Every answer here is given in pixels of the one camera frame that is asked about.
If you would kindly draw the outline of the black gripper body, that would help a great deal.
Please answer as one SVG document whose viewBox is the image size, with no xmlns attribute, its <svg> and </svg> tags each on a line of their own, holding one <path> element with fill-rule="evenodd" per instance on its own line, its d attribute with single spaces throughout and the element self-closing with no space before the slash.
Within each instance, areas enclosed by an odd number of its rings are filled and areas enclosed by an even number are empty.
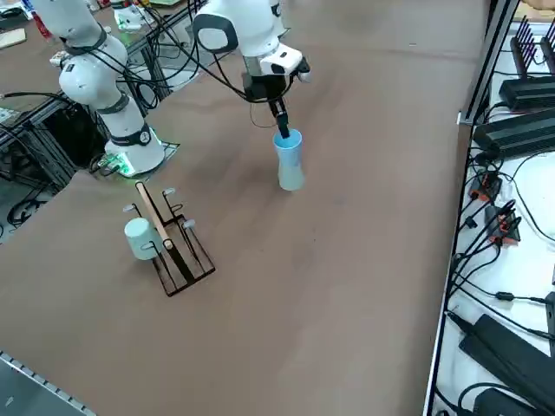
<svg viewBox="0 0 555 416">
<path fill-rule="evenodd" d="M 245 98 L 250 103 L 275 101 L 291 87 L 283 75 L 254 76 L 243 73 L 242 83 Z"/>
</svg>

